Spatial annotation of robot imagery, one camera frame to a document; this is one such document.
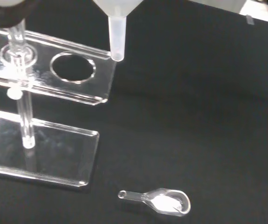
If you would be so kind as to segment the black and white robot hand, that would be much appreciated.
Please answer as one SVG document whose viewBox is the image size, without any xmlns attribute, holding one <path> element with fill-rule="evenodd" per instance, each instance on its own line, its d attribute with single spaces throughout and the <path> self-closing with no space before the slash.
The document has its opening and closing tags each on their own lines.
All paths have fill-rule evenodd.
<svg viewBox="0 0 268 224">
<path fill-rule="evenodd" d="M 26 0 L 0 0 L 0 28 L 9 28 L 20 23 L 25 15 Z"/>
</svg>

